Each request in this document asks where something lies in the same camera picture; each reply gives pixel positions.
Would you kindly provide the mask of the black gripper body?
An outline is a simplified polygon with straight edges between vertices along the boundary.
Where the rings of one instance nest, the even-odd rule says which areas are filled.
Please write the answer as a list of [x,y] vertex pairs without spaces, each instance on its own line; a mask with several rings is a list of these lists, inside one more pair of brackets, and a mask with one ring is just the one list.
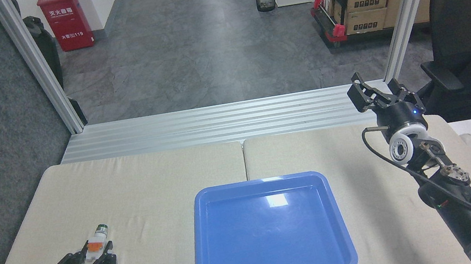
[[388,130],[382,132],[386,140],[408,125],[421,124],[427,129],[429,126],[423,117],[423,111],[420,106],[406,101],[374,109],[378,126],[388,126]]

